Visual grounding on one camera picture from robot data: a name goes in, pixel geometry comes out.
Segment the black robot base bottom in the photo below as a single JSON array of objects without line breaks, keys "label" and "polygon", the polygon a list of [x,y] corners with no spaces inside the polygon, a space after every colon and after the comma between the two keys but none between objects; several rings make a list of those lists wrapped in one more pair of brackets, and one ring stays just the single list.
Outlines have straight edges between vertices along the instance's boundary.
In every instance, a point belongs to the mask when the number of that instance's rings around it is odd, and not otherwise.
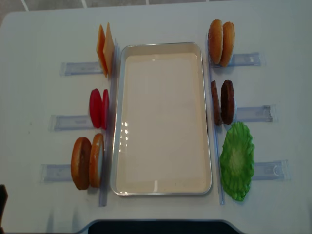
[{"label": "black robot base bottom", "polygon": [[237,234],[219,221],[101,221],[88,228],[89,234]]}]

